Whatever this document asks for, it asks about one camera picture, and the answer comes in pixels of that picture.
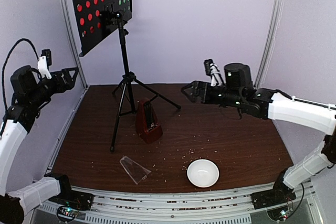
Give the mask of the clear plastic metronome cover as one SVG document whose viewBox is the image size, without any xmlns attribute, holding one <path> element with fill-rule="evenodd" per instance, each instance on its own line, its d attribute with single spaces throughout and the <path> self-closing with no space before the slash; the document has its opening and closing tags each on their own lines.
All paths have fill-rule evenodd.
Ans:
<svg viewBox="0 0 336 224">
<path fill-rule="evenodd" d="M 151 170 L 143 167 L 128 156 L 122 157 L 119 160 L 119 163 L 136 185 L 138 185 L 141 181 L 145 180 L 152 172 Z"/>
</svg>

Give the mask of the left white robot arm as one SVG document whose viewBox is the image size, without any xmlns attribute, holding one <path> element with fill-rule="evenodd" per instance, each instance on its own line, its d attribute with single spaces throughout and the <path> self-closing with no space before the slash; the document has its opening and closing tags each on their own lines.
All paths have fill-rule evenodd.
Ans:
<svg viewBox="0 0 336 224">
<path fill-rule="evenodd" d="M 75 192 L 66 175 L 45 176 L 9 193 L 6 187 L 16 153 L 41 109 L 51 101 L 52 95 L 71 90 L 78 72 L 74 67 L 46 75 L 27 65 L 12 74 L 12 103 L 6 109 L 1 126 L 1 223 L 22 223 L 30 211 L 55 196 L 64 205 L 75 201 Z"/>
</svg>

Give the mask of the red wooden metronome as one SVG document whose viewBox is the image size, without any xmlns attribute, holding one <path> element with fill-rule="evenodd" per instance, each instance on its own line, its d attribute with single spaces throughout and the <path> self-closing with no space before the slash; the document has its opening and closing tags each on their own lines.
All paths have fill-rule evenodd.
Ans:
<svg viewBox="0 0 336 224">
<path fill-rule="evenodd" d="M 162 125 L 158 122 L 151 101 L 147 98 L 138 103 L 135 129 L 137 135 L 147 144 L 152 144 L 163 135 Z"/>
</svg>

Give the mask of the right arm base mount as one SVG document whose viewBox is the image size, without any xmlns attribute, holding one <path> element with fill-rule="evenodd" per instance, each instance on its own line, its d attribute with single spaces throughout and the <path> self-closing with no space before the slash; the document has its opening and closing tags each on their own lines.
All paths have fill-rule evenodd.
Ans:
<svg viewBox="0 0 336 224">
<path fill-rule="evenodd" d="M 265 190 L 251 194 L 254 209 L 266 208 L 268 217 L 273 221 L 285 221 L 294 212 L 295 193 L 279 196 L 274 190 Z"/>
</svg>

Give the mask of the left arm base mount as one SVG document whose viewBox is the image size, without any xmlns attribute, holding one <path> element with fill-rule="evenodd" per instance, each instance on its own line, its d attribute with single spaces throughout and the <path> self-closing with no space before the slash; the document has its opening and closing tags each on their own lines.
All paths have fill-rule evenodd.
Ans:
<svg viewBox="0 0 336 224">
<path fill-rule="evenodd" d="M 80 211 L 91 209 L 94 195 L 73 190 L 67 175 L 49 173 L 47 177 L 56 179 L 60 185 L 60 193 L 49 199 L 60 205 L 56 210 L 56 217 L 60 221 L 70 223 L 75 220 Z"/>
</svg>

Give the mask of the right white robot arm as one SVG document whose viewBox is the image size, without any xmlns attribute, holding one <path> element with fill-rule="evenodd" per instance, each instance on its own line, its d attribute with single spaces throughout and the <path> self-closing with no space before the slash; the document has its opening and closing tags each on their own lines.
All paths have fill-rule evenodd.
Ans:
<svg viewBox="0 0 336 224">
<path fill-rule="evenodd" d="M 305 180 L 335 165 L 335 105 L 296 98 L 279 89 L 256 88 L 250 67 L 229 63 L 221 72 L 208 59 L 204 61 L 210 82 L 192 81 L 181 92 L 193 103 L 236 108 L 239 115 L 271 120 L 285 146 L 293 155 L 303 137 L 312 134 L 295 164 L 283 170 L 269 199 L 279 204 Z"/>
</svg>

